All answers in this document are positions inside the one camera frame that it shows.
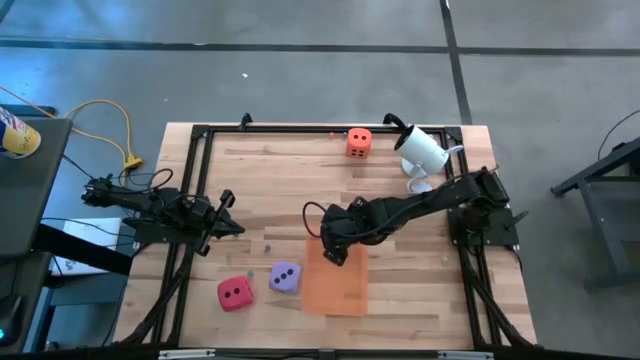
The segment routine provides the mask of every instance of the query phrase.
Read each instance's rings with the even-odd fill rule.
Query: can
[[[40,146],[40,133],[0,107],[0,155],[21,159]]]

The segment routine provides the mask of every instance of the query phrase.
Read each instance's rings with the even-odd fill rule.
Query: yellow extension cord
[[[56,117],[53,114],[50,114],[49,112],[41,109],[40,107],[38,107],[37,105],[31,103],[30,101],[28,101],[27,99],[24,99],[23,97],[21,97],[20,95],[12,92],[11,90],[5,88],[4,86],[0,85],[0,90],[3,90],[5,92],[7,92],[8,94],[14,96],[15,98],[19,99],[20,101],[24,102],[25,104],[31,106],[32,108],[40,111],[41,113],[43,113],[44,115],[55,119]],[[109,104],[109,105],[113,105],[116,108],[118,108],[118,110],[120,110],[120,112],[122,112],[122,115],[124,115],[124,119],[125,119],[125,123],[127,125],[127,151],[129,152],[129,156],[127,157],[127,155],[124,152],[124,149],[122,148],[122,146],[120,146],[118,143],[116,143],[115,141],[103,137],[103,136],[98,136],[98,135],[93,135],[93,134],[89,134],[86,133],[78,128],[76,128],[75,126],[71,127],[71,130],[73,130],[74,132],[80,134],[80,135],[84,135],[86,137],[92,138],[92,139],[96,139],[96,140],[101,140],[104,142],[107,142],[113,146],[116,147],[116,149],[118,149],[120,151],[120,153],[122,154],[122,166],[124,168],[124,170],[126,170],[127,172],[139,167],[140,165],[142,165],[142,159],[135,156],[133,154],[133,151],[131,151],[131,120],[129,119],[129,114],[127,114],[127,111],[125,109],[122,108],[122,106],[116,104],[115,102],[111,101],[111,100],[105,100],[105,99],[96,99],[96,100],[90,100],[87,102],[84,102],[76,107],[74,107],[73,109],[71,109],[71,111],[69,111],[64,118],[69,118],[69,116],[75,116],[77,114],[78,111],[84,109],[85,107],[91,105],[91,104]]]

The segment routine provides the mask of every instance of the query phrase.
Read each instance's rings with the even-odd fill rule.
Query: black robotic arm
[[[409,220],[462,204],[468,205],[470,222],[481,227],[483,218],[491,210],[503,208],[508,202],[509,196],[498,176],[482,168],[405,199],[386,197],[367,201],[357,197],[346,210],[332,204],[320,227],[324,256],[342,266],[350,245],[378,245]]]

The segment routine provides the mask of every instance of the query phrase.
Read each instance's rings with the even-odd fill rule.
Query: purple die
[[[273,290],[295,294],[298,291],[298,280],[302,268],[298,264],[277,262],[271,269],[269,287]]]

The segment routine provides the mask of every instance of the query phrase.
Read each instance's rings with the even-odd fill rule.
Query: table leg
[[[116,274],[129,275],[131,269],[131,257],[44,224],[38,227],[33,248]]]

